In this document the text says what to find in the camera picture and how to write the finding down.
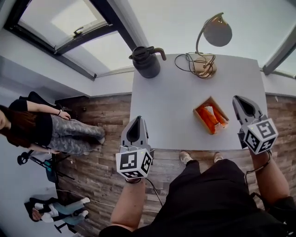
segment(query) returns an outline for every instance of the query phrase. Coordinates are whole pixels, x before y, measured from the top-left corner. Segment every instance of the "long brown hair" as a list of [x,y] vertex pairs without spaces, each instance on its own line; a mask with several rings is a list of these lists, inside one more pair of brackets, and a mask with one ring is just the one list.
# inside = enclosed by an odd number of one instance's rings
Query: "long brown hair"
[[31,112],[14,111],[2,105],[0,105],[0,110],[12,125],[18,127],[14,131],[3,128],[0,130],[0,134],[4,135],[15,146],[29,148],[33,143],[32,134],[36,128],[36,115]]

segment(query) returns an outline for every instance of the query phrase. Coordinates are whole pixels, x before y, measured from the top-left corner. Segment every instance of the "camouflage pants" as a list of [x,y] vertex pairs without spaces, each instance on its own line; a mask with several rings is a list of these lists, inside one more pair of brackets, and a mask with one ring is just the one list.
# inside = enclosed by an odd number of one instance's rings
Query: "camouflage pants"
[[53,150],[67,152],[73,155],[83,155],[94,150],[87,141],[75,139],[73,136],[89,136],[98,140],[105,136],[102,127],[86,125],[75,119],[65,120],[56,115],[52,118],[52,138],[48,145]]

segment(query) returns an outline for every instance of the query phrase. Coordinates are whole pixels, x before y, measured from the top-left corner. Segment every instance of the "white shoe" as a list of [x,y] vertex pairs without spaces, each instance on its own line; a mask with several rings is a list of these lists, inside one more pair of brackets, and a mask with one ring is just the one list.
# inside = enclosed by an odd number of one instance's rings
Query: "white shoe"
[[223,158],[223,156],[222,156],[222,154],[220,153],[220,152],[216,152],[215,153],[215,156],[214,156],[214,163],[216,163],[217,161],[221,161],[221,160],[223,160],[224,158]]
[[80,215],[86,217],[88,215],[88,211],[83,211]]
[[83,202],[83,204],[91,202],[91,200],[89,198],[81,199],[81,201]]
[[99,140],[99,143],[104,144],[105,143],[105,138],[103,137],[101,140]]
[[186,151],[182,151],[179,154],[179,159],[181,162],[183,162],[185,165],[189,162],[189,161],[193,161],[193,159],[190,157],[190,155],[186,152]]

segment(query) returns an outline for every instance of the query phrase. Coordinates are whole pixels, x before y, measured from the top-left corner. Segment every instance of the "bracelet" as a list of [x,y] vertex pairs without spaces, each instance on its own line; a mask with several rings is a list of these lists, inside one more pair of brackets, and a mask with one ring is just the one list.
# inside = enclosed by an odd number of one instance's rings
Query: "bracelet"
[[130,184],[136,184],[136,183],[139,183],[142,179],[141,178],[138,178],[138,179],[132,179],[132,180],[128,180],[128,179],[125,179],[125,181],[127,183],[130,183]]

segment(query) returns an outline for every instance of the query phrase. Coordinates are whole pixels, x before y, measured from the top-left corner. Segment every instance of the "wooden floor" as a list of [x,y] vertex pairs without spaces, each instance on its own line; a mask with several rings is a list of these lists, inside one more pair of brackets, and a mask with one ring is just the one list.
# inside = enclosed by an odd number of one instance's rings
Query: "wooden floor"
[[[296,99],[267,96],[268,113],[278,129],[279,137],[273,147],[273,159],[276,161],[287,178],[291,195],[296,197]],[[106,142],[99,151],[88,156],[75,157],[63,161],[59,170],[74,177],[72,181],[61,178],[59,188],[87,196],[92,200],[109,205],[116,204],[124,186],[123,177],[116,173],[115,154],[120,145],[120,136],[130,118],[131,95],[111,96],[104,98],[74,98],[63,100],[63,106],[81,111],[87,109],[79,118],[90,125],[101,125],[106,130]],[[166,199],[169,184],[184,169],[179,161],[179,150],[157,149],[154,155],[154,165],[151,167],[149,179],[156,186],[163,201]],[[213,164],[213,152],[190,151],[193,159],[199,160],[201,171],[204,172]],[[247,150],[222,152],[223,156],[234,161],[243,171],[253,169],[252,161]],[[248,177],[251,192],[258,190],[254,174]],[[159,211],[160,204],[150,184],[146,188],[145,210]],[[69,195],[59,192],[60,198]],[[100,230],[108,226],[113,210],[91,202],[86,205],[89,219],[74,229],[85,236],[98,236]],[[151,223],[155,212],[144,212],[141,225]]]

